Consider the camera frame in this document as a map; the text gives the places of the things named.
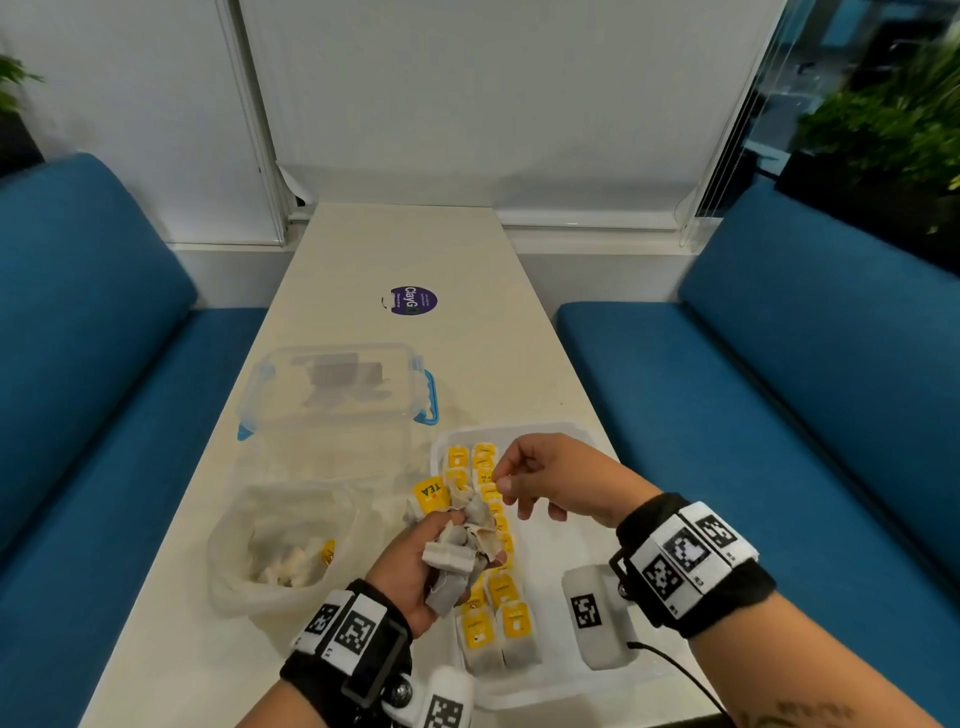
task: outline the person's left hand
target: person's left hand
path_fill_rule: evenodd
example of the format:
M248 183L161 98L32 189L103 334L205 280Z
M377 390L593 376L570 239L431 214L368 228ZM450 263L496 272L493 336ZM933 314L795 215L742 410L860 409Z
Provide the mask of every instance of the person's left hand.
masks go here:
M367 572L367 581L407 618L414 639L437 621L437 613L424 601L430 567L423 562L423 547L436 541L450 521L463 525L464 520L463 511L434 511L413 528L401 531Z

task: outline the person's left arm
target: person's left arm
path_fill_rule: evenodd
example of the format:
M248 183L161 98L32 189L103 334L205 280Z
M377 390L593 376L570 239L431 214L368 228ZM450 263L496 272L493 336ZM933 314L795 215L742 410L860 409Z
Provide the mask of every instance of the person's left arm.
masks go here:
M423 562L423 548L435 541L450 521L462 524L463 512L431 513L413 528L401 531L367 572L366 581L395 604L406 618L414 640L437 621L437 613L424 601L430 567ZM278 680L237 728L327 728L327 725L300 691Z

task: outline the potted plant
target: potted plant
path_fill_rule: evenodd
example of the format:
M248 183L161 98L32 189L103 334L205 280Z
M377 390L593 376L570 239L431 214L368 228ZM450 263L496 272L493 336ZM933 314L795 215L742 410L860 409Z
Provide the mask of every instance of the potted plant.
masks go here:
M777 188L960 275L960 45L800 119Z
M43 162L43 156L17 113L16 97L9 91L9 85L21 85L30 79L43 81L28 73L17 59L0 54L0 177Z

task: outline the black cable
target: black cable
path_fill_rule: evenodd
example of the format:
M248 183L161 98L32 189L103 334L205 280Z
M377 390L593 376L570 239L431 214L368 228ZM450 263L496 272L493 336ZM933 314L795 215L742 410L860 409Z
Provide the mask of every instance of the black cable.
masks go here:
M652 646L650 646L649 644L644 644L644 643L627 643L627 646L630 647L631 649L645 649L645 650L648 650L648 651L650 651L650 652L653 652L653 653L654 653L655 655L657 655L658 657L662 657L664 660L666 660L668 663L670 663L670 665L672 665L673 667L675 667L676 669L678 669L680 672L682 672L684 675L686 675L686 678L687 678L691 683L693 683L693 684L696 685L698 688L700 688L700 690L703 692L703 694L706 695L706 696L710 699L710 702L713 703L713 705L716 706L716 708L717 708L718 711L720 711L720 715L726 716L727 720L729 720L730 723L731 723L731 725L733 725L733 719L730 717L730 714L727 713L727 711L724 710L724 707L720 704L720 702L719 702L715 697L713 697L713 694L712 694L709 690L707 690L707 688L705 688L705 687L703 686L703 683L701 683L699 680L697 680L697 678L695 678L693 675L690 674L690 671L689 671L688 669L686 669L686 667L684 667L683 665L681 665L680 663L678 663L676 660L674 660L672 657L670 657L670 656L669 656L668 654L666 654L665 652L660 652L656 647L652 647Z

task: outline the blue bench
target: blue bench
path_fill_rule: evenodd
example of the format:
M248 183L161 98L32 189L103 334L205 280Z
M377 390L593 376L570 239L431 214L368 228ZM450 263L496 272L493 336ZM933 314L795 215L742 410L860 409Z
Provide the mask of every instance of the blue bench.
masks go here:
M618 456L960 725L960 279L760 181L680 299L558 312Z
M80 721L266 313L196 298L96 158L0 181L4 726Z

